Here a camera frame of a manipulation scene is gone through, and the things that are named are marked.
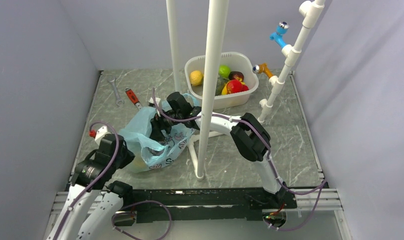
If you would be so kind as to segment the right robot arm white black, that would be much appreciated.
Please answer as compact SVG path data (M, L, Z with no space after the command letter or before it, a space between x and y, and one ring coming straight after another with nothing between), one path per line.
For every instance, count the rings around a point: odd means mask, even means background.
M150 121L151 139L163 141L166 134L171 133L172 127L178 124L192 130L201 129L201 107L192 106L184 95L171 93L167 97L167 103L171 107L168 111L161 108L161 103L154 96L149 102L157 110L157 114ZM247 112L242 116L230 116L214 112L211 115L209 130L230 136L240 155L255 165L262 187L266 191L267 205L276 208L284 202L286 184L273 165L270 135L252 114Z

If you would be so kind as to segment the light blue plastic bag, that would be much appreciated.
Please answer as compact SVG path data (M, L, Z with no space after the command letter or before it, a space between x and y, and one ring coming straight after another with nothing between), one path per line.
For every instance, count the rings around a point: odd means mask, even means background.
M190 118L194 107L201 103L192 95L173 92L167 100L149 99L149 106L141 108L130 122L119 131L128 149L136 158L131 165L133 173L164 168L172 164L184 151L195 133L181 122L170 122L155 107L155 103L173 119Z

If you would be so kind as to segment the yellow fake lemon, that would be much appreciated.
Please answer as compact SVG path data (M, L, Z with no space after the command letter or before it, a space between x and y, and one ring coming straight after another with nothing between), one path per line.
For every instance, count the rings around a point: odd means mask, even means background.
M204 75L201 71L195 70L192 71L189 75L189 81L192 86L202 85L204 79Z

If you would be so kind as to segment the green netted fake melon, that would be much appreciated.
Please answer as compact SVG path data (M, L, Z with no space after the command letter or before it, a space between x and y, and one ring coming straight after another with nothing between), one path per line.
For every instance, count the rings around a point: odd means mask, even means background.
M215 88L215 96L221 96L222 91L229 80L227 78L222 78L221 76L217 77L216 88Z

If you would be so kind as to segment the pink fake peach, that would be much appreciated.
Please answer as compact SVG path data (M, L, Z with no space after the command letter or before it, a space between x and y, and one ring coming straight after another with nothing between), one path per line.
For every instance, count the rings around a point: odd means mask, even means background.
M227 83L226 92L227 94L239 93L242 91L242 88L243 84L239 80L233 79Z

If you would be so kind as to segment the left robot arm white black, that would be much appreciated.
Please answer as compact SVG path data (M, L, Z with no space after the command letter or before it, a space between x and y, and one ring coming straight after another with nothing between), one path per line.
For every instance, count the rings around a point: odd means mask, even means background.
M120 135L107 133L99 140L99 147L76 166L67 199L47 239L94 240L119 209L133 205L132 186L110 180L133 161L134 153Z

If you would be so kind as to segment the green fake fruit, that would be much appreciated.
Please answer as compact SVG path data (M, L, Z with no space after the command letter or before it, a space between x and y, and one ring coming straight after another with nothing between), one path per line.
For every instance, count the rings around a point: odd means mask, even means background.
M228 79L230 73L231 73L231 69L227 65L220 65L219 66L218 74L222 78Z

